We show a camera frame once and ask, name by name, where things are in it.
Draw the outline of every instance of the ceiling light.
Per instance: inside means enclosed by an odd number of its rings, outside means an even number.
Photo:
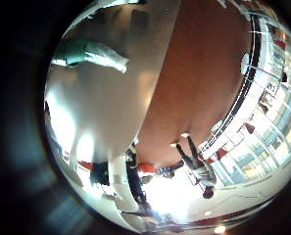
[[[225,232],[225,226],[218,226],[215,228],[214,232],[216,234],[224,233]]]

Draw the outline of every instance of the light fixture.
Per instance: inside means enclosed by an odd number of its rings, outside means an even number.
[[[225,226],[218,226],[218,227],[216,227],[215,228],[215,230],[214,230],[214,232],[216,233],[216,234],[221,234],[221,233],[224,233],[225,232]]]
[[[212,214],[211,211],[206,211],[206,212],[204,213],[204,216],[208,216],[208,215],[211,215],[211,214]]]

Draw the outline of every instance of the floor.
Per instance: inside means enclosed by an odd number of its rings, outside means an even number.
[[[138,135],[141,163],[174,165],[170,143],[190,132],[198,145],[224,118],[242,83],[240,63],[251,46],[250,24],[217,1],[181,2],[155,93]]]

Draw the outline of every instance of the person in dark clothing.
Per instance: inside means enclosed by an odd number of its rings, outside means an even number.
[[[142,189],[142,182],[138,176],[137,167],[133,163],[126,162],[126,174],[128,185],[133,195],[134,200],[140,205],[140,215],[152,214],[152,209],[147,202],[146,194]]]
[[[205,186],[203,197],[205,199],[210,199],[214,195],[214,186],[217,183],[217,178],[214,170],[211,165],[206,160],[204,160],[201,155],[197,153],[196,147],[192,139],[190,138],[189,133],[183,133],[181,134],[181,136],[188,140],[188,144],[192,152],[192,157],[188,157],[185,155],[178,142],[171,143],[170,145],[177,149],[185,164],[192,170],[194,175],[197,177],[197,182],[201,182]]]
[[[90,182],[91,184],[100,183],[102,185],[108,185],[109,183],[109,173],[108,173],[108,163],[93,163],[93,170],[90,171]]]

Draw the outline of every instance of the person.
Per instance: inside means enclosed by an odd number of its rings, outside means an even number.
[[[214,195],[214,187],[217,183],[217,178],[214,170],[212,166],[206,160],[204,160],[202,155],[197,153],[196,147],[190,137],[190,134],[183,133],[181,134],[181,136],[188,140],[188,144],[192,153],[191,158],[185,155],[178,142],[171,143],[170,145],[177,149],[185,164],[196,175],[197,182],[201,182],[205,186],[203,197],[205,199],[210,199]]]
[[[78,63],[91,62],[125,73],[128,59],[102,43],[82,38],[69,38],[60,42],[51,62],[69,68],[75,67]]]
[[[91,185],[94,185],[95,183],[100,183],[102,185],[110,186],[108,162],[93,163],[89,179]]]

